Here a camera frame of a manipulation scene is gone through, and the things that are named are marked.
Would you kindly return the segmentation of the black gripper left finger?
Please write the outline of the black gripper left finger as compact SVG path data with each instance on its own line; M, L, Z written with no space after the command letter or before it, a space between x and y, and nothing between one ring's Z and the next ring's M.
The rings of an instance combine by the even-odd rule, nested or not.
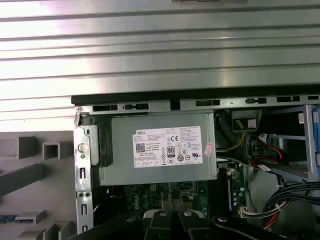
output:
M173 197L170 190L162 198L162 209L152 209L143 218L133 213L119 214L83 231L70 240L169 240L173 221Z

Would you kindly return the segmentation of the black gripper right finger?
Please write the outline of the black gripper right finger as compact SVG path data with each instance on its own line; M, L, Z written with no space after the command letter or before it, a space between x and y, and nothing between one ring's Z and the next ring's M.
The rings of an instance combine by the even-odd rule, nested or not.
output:
M227 194L209 196L209 206L219 207L212 219L200 217L188 209L179 212L178 218L183 228L184 239L188 240L318 240L319 236L307 234L277 234L269 231L278 215L287 208L293 199L309 200L309 196L280 194L281 198L271 197L263 212L249 212L246 207L239 210L239 217L227 211L231 201Z

